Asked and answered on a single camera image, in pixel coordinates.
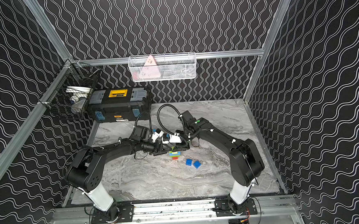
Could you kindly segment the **light blue lego plate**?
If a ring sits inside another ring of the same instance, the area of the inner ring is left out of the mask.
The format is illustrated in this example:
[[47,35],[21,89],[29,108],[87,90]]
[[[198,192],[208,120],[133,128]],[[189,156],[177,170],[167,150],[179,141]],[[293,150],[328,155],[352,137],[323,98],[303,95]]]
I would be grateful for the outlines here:
[[181,153],[180,152],[171,152],[171,153],[169,153],[169,156],[172,158],[179,157],[179,156],[181,156]]

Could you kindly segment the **dark blue lego brick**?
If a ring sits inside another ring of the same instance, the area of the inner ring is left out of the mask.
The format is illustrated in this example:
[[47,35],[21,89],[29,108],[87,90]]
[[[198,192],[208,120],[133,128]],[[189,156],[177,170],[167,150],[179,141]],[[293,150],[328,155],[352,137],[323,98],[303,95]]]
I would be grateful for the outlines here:
[[201,163],[199,161],[195,161],[193,166],[198,169],[201,166]]
[[186,159],[186,163],[187,166],[191,166],[192,165],[192,160],[191,159]]

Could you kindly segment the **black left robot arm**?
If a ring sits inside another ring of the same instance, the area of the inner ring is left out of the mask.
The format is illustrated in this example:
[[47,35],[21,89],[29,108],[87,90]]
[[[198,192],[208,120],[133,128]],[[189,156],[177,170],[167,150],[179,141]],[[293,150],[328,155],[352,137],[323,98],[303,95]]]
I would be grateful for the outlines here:
[[95,208],[107,213],[113,210],[116,204],[114,198],[101,184],[108,163],[120,157],[134,155],[139,151],[157,156],[171,150],[172,147],[162,141],[151,142],[128,138],[107,146],[86,146],[73,158],[73,162],[65,174],[65,180],[74,188],[85,193]]

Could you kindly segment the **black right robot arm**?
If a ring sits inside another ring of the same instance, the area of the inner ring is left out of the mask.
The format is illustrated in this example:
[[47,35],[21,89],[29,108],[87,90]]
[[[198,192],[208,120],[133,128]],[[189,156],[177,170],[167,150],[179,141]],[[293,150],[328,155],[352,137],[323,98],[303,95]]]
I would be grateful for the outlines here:
[[229,157],[230,172],[234,178],[229,194],[235,205],[246,202],[252,184],[265,169],[264,162],[254,141],[238,139],[216,128],[205,118],[196,119],[189,111],[178,116],[186,139],[199,138],[220,149]]

